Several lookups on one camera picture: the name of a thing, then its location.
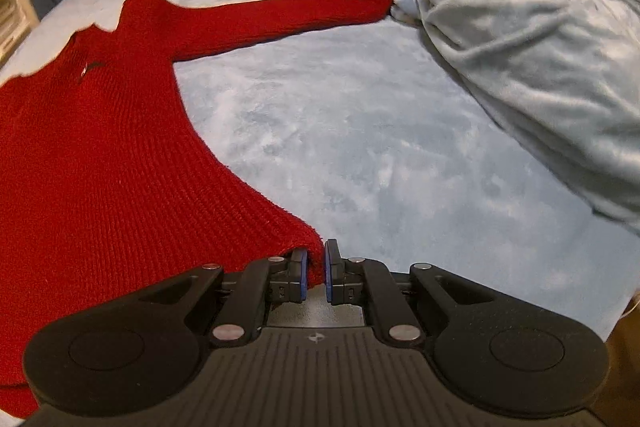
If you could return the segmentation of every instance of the metal pin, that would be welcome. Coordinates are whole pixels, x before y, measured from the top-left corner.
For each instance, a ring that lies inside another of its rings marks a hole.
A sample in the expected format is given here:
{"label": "metal pin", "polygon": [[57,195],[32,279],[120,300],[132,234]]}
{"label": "metal pin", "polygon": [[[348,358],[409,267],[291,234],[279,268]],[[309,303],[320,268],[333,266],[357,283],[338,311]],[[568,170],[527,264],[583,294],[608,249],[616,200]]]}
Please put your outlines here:
{"label": "metal pin", "polygon": [[409,324],[400,324],[390,328],[389,336],[400,342],[411,342],[420,337],[420,330]]}
{"label": "metal pin", "polygon": [[236,341],[244,335],[244,328],[236,324],[222,324],[213,328],[212,334],[219,341]]}

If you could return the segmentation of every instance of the red sweater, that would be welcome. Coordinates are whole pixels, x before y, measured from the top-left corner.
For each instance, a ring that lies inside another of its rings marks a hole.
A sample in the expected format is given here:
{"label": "red sweater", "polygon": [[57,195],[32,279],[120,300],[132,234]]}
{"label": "red sweater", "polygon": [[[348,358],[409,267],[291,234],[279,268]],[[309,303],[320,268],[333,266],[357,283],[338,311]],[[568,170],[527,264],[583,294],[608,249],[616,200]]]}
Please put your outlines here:
{"label": "red sweater", "polygon": [[391,2],[126,0],[113,32],[76,32],[0,88],[0,409],[33,412],[22,352],[63,315],[203,263],[237,271],[294,247],[310,251],[310,284],[322,281],[318,234],[216,160],[172,62],[374,22]]}

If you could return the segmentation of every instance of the fleece blanket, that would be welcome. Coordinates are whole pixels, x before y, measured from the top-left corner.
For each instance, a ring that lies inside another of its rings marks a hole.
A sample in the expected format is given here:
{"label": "fleece blanket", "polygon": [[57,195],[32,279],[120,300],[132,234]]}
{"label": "fleece blanket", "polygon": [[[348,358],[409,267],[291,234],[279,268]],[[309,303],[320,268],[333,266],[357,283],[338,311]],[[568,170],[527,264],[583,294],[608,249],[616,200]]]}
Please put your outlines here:
{"label": "fleece blanket", "polygon": [[640,230],[640,0],[415,0],[415,11],[503,129],[595,212]]}

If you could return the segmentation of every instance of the sweater sleeve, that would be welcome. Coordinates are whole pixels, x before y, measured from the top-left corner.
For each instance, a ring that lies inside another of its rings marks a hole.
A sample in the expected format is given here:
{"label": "sweater sleeve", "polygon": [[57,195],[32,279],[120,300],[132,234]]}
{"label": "sweater sleeve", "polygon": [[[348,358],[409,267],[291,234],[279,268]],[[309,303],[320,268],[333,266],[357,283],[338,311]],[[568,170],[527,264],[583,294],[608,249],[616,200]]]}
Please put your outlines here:
{"label": "sweater sleeve", "polygon": [[382,19],[393,0],[261,0],[211,8],[153,6],[153,38],[172,61],[191,60],[309,30]]}

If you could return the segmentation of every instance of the bed surface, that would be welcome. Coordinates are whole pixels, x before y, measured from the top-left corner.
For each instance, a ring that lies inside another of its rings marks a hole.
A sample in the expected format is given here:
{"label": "bed surface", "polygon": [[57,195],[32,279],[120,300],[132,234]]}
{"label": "bed surface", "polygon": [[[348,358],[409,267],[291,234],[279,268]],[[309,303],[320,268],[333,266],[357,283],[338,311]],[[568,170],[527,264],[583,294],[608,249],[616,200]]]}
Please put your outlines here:
{"label": "bed surface", "polygon": [[[123,1],[65,0],[0,83],[43,66],[78,28],[115,28]],[[606,338],[640,279],[638,238],[593,216],[441,64],[421,30],[387,18],[175,71],[190,120],[220,161],[323,238],[336,237],[343,256],[395,271],[433,263]],[[274,320],[357,320],[313,295],[302,314],[279,310]]]}

